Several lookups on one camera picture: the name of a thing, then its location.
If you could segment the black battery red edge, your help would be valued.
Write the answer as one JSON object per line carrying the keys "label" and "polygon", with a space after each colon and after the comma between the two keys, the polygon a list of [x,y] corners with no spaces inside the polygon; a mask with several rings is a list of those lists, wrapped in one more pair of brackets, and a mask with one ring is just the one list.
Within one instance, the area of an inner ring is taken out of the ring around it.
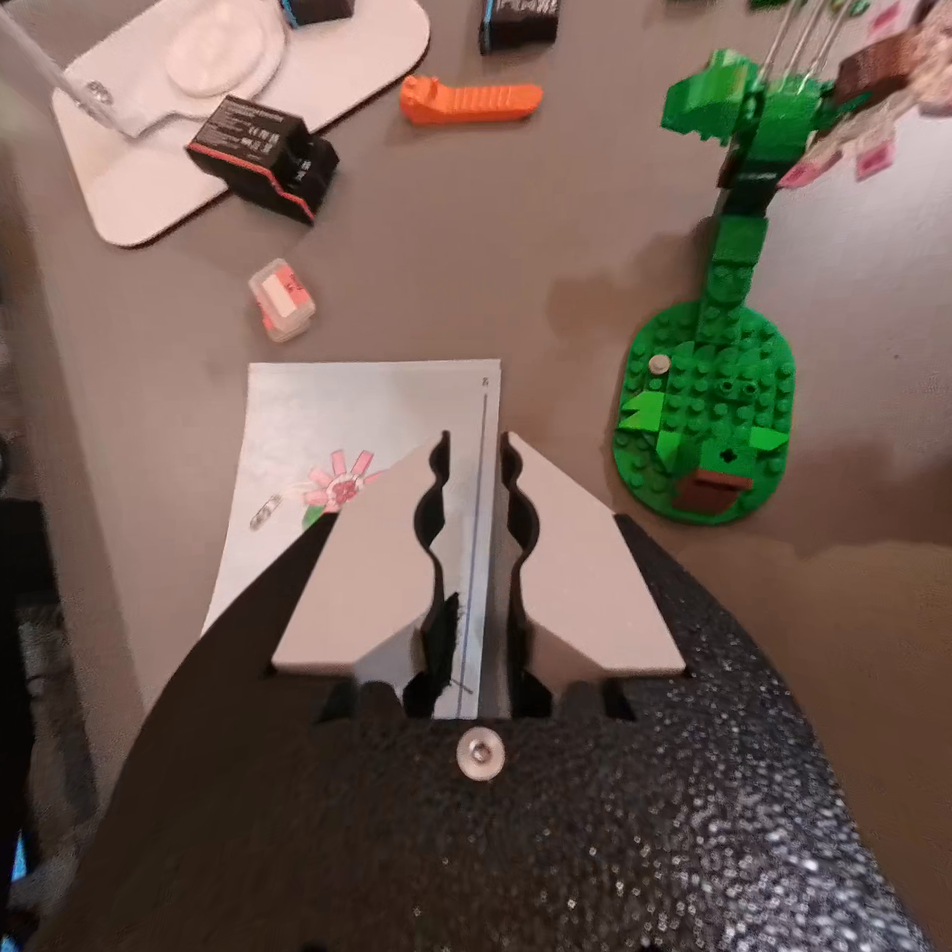
{"label": "black battery red edge", "polygon": [[185,146],[204,173],[244,200],[307,227],[313,225],[339,156],[303,119],[233,95]]}

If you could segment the lego instruction sheet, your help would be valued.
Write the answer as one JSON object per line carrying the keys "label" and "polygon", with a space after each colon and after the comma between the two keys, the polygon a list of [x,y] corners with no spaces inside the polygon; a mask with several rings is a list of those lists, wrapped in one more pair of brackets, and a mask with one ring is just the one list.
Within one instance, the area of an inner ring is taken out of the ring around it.
{"label": "lego instruction sheet", "polygon": [[203,632],[293,541],[421,446],[450,435],[433,550],[459,599],[438,718],[478,715],[502,364],[253,363],[222,558]]}

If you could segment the orange brick separator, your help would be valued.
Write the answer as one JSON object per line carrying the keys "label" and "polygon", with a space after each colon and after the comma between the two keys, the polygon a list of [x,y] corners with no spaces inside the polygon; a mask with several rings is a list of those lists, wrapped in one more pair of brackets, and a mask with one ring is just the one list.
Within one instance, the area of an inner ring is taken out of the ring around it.
{"label": "orange brick separator", "polygon": [[400,87],[399,106],[417,126],[484,125],[523,121],[541,106],[534,84],[450,87],[436,77],[411,75]]}

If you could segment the small clear card case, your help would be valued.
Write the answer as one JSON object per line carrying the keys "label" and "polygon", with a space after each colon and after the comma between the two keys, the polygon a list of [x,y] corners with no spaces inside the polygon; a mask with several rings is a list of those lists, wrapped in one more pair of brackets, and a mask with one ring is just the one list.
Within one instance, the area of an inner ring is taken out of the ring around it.
{"label": "small clear card case", "polygon": [[307,331],[316,304],[285,259],[274,259],[259,269],[247,286],[270,340],[283,344]]}

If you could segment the black battery blue edge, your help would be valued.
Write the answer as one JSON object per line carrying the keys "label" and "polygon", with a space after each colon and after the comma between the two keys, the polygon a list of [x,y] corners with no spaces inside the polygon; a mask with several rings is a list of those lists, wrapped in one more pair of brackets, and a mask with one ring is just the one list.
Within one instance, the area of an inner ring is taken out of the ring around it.
{"label": "black battery blue edge", "polygon": [[560,1],[484,1],[478,34],[480,54],[553,43],[560,13]]}
{"label": "black battery blue edge", "polygon": [[355,1],[279,1],[279,7],[292,30],[352,17]]}

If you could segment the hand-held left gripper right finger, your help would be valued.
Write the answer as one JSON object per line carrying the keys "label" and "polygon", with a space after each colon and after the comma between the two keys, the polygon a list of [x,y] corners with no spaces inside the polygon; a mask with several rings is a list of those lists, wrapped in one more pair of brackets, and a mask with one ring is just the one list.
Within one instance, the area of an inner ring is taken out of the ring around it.
{"label": "hand-held left gripper right finger", "polygon": [[685,660],[616,514],[513,431],[501,440],[517,680],[601,683],[678,676]]}

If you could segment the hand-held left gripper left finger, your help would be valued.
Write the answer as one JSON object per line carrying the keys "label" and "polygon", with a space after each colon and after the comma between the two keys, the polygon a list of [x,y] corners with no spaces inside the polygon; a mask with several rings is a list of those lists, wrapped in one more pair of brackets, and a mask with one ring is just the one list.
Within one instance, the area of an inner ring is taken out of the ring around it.
{"label": "hand-held left gripper left finger", "polygon": [[448,683],[451,612],[433,544],[449,469],[444,430],[344,505],[272,655],[279,673]]}

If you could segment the clear plastic stand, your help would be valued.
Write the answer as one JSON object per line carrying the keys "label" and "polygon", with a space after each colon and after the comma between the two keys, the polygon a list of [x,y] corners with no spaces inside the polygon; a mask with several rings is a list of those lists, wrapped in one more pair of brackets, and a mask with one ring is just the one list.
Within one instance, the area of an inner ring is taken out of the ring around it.
{"label": "clear plastic stand", "polygon": [[204,120],[226,96],[258,95],[287,43],[279,7],[264,1],[156,2],[67,67],[6,10],[2,33],[54,89],[128,139],[173,118]]}

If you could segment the green lego flower build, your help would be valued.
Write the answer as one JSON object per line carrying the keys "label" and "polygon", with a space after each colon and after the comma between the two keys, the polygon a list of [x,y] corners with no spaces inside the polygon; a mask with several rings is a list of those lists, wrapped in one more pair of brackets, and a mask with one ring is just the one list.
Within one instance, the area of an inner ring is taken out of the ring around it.
{"label": "green lego flower build", "polygon": [[859,183],[895,160],[900,120],[949,118],[950,2],[887,2],[864,46],[823,71],[848,16],[787,2],[766,55],[714,51],[672,85],[660,125],[725,148],[699,297],[653,315],[628,352],[612,438],[618,473],[656,514],[715,527],[760,508],[783,476],[796,364],[746,304],[779,192],[842,160]]}

